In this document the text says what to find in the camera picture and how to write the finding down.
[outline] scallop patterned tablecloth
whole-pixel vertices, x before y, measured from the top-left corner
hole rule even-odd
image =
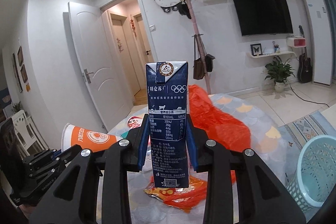
[[[282,139],[275,122],[262,110],[251,105],[250,103],[232,97],[226,94],[210,95],[214,106],[225,113],[231,114],[236,119],[242,121],[251,132],[251,148],[257,152],[269,168],[284,183],[284,165],[286,162],[286,143]],[[141,121],[143,116],[148,113],[145,107],[122,120],[113,128],[109,134],[121,136],[129,130],[127,125],[129,118]],[[207,180],[207,173],[197,174],[190,171],[192,176]],[[128,172],[128,191],[131,217],[133,224],[140,223],[188,223],[201,224],[203,222],[205,200],[201,201],[191,212],[169,207],[160,200],[149,197],[144,193],[152,176],[150,158],[146,161],[143,171],[139,173]],[[234,223],[238,221],[238,198],[236,186],[233,185],[234,194]],[[101,217],[101,193],[102,183],[98,189],[97,218],[98,222]]]

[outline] wooden floor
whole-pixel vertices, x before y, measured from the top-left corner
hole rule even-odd
[[[146,105],[147,102],[147,90],[143,89],[143,90],[139,90],[138,93],[136,95],[134,95],[135,97],[135,102],[134,105],[138,106],[138,105]]]

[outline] basket rim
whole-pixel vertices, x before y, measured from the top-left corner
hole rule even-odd
[[[305,154],[305,151],[311,146],[312,143],[316,142],[319,139],[326,139],[326,143],[328,143],[328,140],[334,140],[336,142],[336,137],[329,136],[329,135],[319,135],[319,136],[316,136],[310,139],[304,145],[303,149],[301,150],[300,155],[299,155],[299,160],[297,163],[297,167],[296,167],[297,181],[298,181],[299,189],[301,192],[301,196],[309,206],[314,207],[314,208],[320,208],[324,202],[318,202],[318,201],[313,200],[306,192],[305,187],[303,185],[303,181],[302,181],[301,165],[302,165],[302,159],[303,159],[303,155]]]

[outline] light blue plastic basket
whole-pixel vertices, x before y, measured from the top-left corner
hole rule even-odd
[[[287,190],[305,213],[320,208],[336,183],[336,138],[322,135],[303,147]]]

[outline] olympic rings logo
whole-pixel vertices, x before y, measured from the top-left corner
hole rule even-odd
[[[187,86],[186,85],[172,85],[171,86],[171,90],[175,93],[179,93],[179,92],[185,92],[187,90]]]

